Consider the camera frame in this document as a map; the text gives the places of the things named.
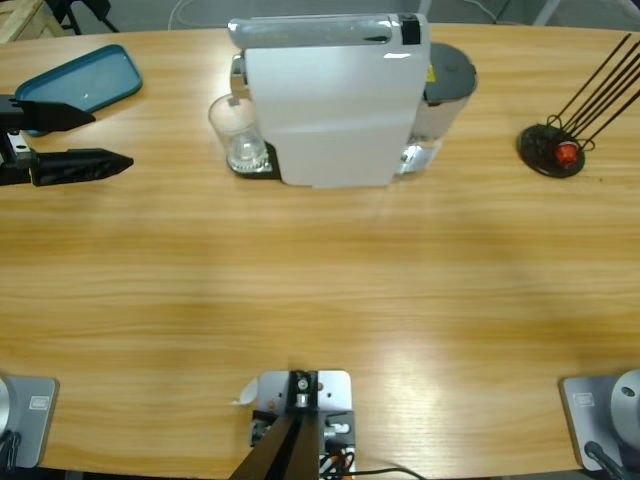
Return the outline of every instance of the label sticker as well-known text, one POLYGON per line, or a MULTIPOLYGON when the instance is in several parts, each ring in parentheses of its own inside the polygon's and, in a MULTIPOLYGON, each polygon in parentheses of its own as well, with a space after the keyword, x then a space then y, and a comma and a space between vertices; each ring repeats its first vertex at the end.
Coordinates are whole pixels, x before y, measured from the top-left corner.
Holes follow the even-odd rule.
POLYGON ((427 72, 427 82, 433 83, 436 81, 436 71, 433 69, 433 65, 429 65, 429 71, 427 72))
POLYGON ((51 397, 31 397, 29 410, 49 410, 51 397))
POLYGON ((576 407, 595 407, 596 405, 591 392, 574 393, 573 403, 576 405, 576 407))

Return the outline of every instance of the black cable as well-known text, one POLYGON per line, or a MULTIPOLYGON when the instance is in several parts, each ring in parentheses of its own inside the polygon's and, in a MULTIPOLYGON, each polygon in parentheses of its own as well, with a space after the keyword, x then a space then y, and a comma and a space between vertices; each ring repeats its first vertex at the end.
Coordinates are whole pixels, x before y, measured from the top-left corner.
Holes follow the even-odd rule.
POLYGON ((355 452, 346 452, 344 450, 334 452, 333 454, 326 455, 323 458, 324 464, 329 458, 335 458, 335 460, 331 463, 331 465, 321 473, 320 478, 324 480, 342 480, 344 477, 357 477, 357 476, 369 476, 369 475, 381 475, 383 473, 405 473, 407 475, 412 476, 417 480, 427 480, 422 475, 414 472, 413 470, 409 470, 404 467, 389 467, 389 468, 381 468, 378 470, 360 470, 351 472, 351 466, 355 461, 355 452))
POLYGON ((427 480, 422 475, 414 472, 413 470, 409 470, 408 468, 402 468, 402 467, 381 468, 379 470, 362 470, 359 472, 349 472, 347 475, 357 477, 359 475, 363 475, 363 476, 364 475, 380 475, 382 473, 391 473, 391 472, 406 473, 407 475, 410 475, 413 478, 417 478, 418 480, 427 480))

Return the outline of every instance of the wire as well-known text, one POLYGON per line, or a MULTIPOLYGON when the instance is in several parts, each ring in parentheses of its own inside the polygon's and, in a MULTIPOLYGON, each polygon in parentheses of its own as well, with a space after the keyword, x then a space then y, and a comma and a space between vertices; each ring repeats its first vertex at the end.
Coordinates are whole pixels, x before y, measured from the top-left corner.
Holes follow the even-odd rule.
MULTIPOLYGON (((169 21, 167 23, 167 30, 172 30, 173 29, 173 23, 174 23, 174 19, 177 19, 178 22, 180 22, 182 25, 185 25, 187 27, 192 27, 192 28, 210 28, 210 27, 216 27, 218 25, 214 24, 214 23, 193 23, 193 22, 189 22, 188 20, 185 20, 184 16, 182 15, 182 13, 184 12, 184 10, 191 4, 198 2, 198 1, 202 1, 202 0, 178 0, 175 4, 175 6, 173 7, 173 10, 171 10, 171 14, 169 15, 169 21)), ((522 25, 521 23, 517 23, 517 22, 501 22, 500 19, 500 15, 495 15, 491 10, 489 10, 487 7, 485 7, 481 2, 479 2, 478 0, 462 0, 465 3, 468 3, 470 5, 475 5, 476 7, 478 7, 480 10, 482 10, 485 14, 487 14, 489 17, 491 17, 491 20, 493 20, 493 23, 495 24, 500 24, 500 25, 522 25)), ((508 0, 507 3, 505 3, 505 5, 503 5, 502 9, 500 10, 500 14, 502 14, 502 12, 504 10, 506 10, 506 7, 509 5, 509 3, 511 3, 511 0, 508 0)))
POLYGON ((331 459, 331 464, 326 467, 320 474, 320 478, 322 478, 323 480, 342 480, 345 477, 381 475, 383 473, 393 472, 405 473, 417 480, 427 480, 422 475, 404 467, 389 467, 381 468, 378 470, 361 470, 352 472, 350 471, 350 469, 355 462, 355 452, 345 452, 345 450, 339 450, 323 457, 323 459, 320 461, 320 465, 323 466, 329 459, 331 459))
POLYGON ((413 478, 417 478, 418 480, 427 480, 422 475, 414 472, 413 470, 409 470, 408 468, 403 468, 403 467, 381 468, 379 470, 362 470, 360 472, 349 472, 348 475, 349 476, 353 476, 353 477, 357 477, 359 475, 362 475, 362 476, 364 476, 364 475, 380 475, 382 473, 392 473, 392 472, 406 473, 407 475, 410 475, 413 478))
POLYGON ((212 28, 212 27, 219 27, 220 25, 216 25, 215 23, 193 23, 193 22, 189 22, 188 20, 185 20, 184 17, 182 16, 182 12, 185 11, 185 9, 191 5, 192 3, 197 2, 198 0, 187 0, 185 2, 184 5, 182 5, 182 7, 180 9, 178 9, 178 21, 183 24, 186 25, 187 27, 192 27, 192 28, 212 28))
POLYGON ((187 0, 178 0, 176 4, 171 9, 171 13, 169 14, 169 21, 167 22, 167 30, 171 30, 173 27, 173 17, 176 16, 176 12, 182 6, 182 4, 187 0))
POLYGON ((464 3, 469 3, 471 5, 475 5, 476 7, 478 7, 480 10, 482 10, 484 13, 486 13, 487 15, 489 15, 491 17, 491 20, 493 20, 493 23, 498 23, 498 17, 496 17, 496 15, 489 10, 487 7, 485 7, 484 5, 482 5, 480 2, 478 2, 477 0, 462 0, 464 3))
POLYGON ((178 2, 171 10, 171 14, 169 14, 169 22, 167 23, 167 30, 173 29, 174 19, 177 19, 182 25, 192 28, 209 28, 216 27, 218 25, 214 23, 193 23, 184 19, 182 16, 182 12, 191 4, 197 2, 198 0, 178 0, 178 2))
POLYGON ((493 20, 493 23, 495 23, 497 25, 522 25, 522 23, 518 23, 518 22, 501 22, 500 21, 500 15, 502 15, 502 12, 504 12, 504 10, 506 10, 506 7, 509 6, 510 1, 507 2, 505 5, 503 5, 503 7, 500 9, 500 13, 498 15, 493 13, 491 10, 489 10, 487 7, 485 7, 478 0, 462 0, 462 1, 465 2, 465 3, 468 3, 470 5, 475 5, 476 7, 478 7, 480 10, 482 10, 484 13, 486 13, 489 17, 491 17, 491 20, 493 20))

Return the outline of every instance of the black machine part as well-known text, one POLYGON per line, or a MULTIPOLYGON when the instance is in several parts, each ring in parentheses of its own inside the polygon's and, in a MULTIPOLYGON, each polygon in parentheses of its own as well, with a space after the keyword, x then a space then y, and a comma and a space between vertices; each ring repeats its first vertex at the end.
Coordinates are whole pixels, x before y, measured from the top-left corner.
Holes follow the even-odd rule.
POLYGON ((285 408, 254 411, 254 448, 230 479, 317 479, 325 453, 355 446, 353 411, 321 410, 319 388, 317 371, 288 372, 285 408))
POLYGON ((93 122, 93 115, 64 103, 31 102, 0 95, 0 185, 35 186, 101 180, 133 159, 100 148, 38 153, 20 130, 66 131, 93 122))

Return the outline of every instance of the white cable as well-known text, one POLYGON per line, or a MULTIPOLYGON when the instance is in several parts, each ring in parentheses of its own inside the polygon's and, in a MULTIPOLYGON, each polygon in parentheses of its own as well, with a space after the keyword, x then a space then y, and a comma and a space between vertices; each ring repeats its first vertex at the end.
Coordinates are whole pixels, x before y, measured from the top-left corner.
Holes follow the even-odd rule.
POLYGON ((489 15, 491 17, 491 20, 493 20, 495 23, 498 23, 498 17, 496 17, 495 14, 491 10, 489 10, 487 7, 482 5, 480 2, 478 2, 476 0, 462 0, 462 1, 465 2, 465 3, 470 3, 471 5, 475 5, 480 10, 482 10, 484 13, 489 15))
POLYGON ((184 17, 182 16, 182 12, 185 11, 185 9, 191 5, 192 3, 197 2, 198 0, 187 0, 184 5, 182 5, 182 7, 180 7, 178 9, 178 21, 183 24, 186 25, 187 27, 191 27, 191 28, 212 28, 212 27, 218 27, 219 25, 213 24, 213 23, 193 23, 193 22, 189 22, 188 20, 185 20, 184 17))
MULTIPOLYGON (((177 17, 178 22, 180 22, 182 25, 185 25, 187 27, 192 27, 192 28, 208 28, 208 27, 215 27, 217 25, 215 24, 211 24, 211 23, 193 23, 193 22, 189 22, 187 20, 184 19, 184 17, 182 16, 182 12, 184 11, 185 8, 187 8, 189 5, 197 2, 199 0, 178 0, 178 2, 175 4, 175 6, 173 7, 173 10, 171 10, 171 14, 169 15, 169 22, 167 24, 167 30, 171 30, 173 27, 173 20, 174 18, 177 17)), ((516 23, 516 22, 501 22, 498 20, 498 18, 496 17, 496 15, 489 10, 487 7, 485 7, 482 3, 480 3, 477 0, 462 0, 465 3, 471 4, 471 5, 475 5, 476 7, 478 7, 480 10, 482 10, 484 13, 486 13, 489 17, 491 17, 491 19, 494 21, 494 23, 499 23, 501 25, 521 25, 520 23, 516 23)))
POLYGON ((171 13, 169 14, 169 22, 167 22, 167 30, 171 30, 171 27, 173 26, 173 17, 176 15, 176 12, 185 1, 188 1, 188 0, 178 0, 174 5, 173 9, 171 10, 171 13))
POLYGON ((185 8, 187 8, 192 3, 197 2, 198 0, 178 0, 171 10, 171 14, 169 15, 169 22, 167 23, 167 30, 173 29, 174 19, 177 19, 182 25, 191 28, 207 28, 207 27, 215 27, 215 24, 211 23, 193 23, 184 19, 182 16, 182 12, 185 8))
POLYGON ((484 13, 489 15, 491 17, 491 20, 493 20, 493 23, 497 25, 523 25, 522 23, 518 23, 518 22, 501 22, 500 20, 498 20, 498 17, 496 17, 495 13, 493 13, 491 10, 489 10, 487 7, 485 7, 482 3, 480 3, 477 0, 462 0, 462 1, 478 7, 484 13))

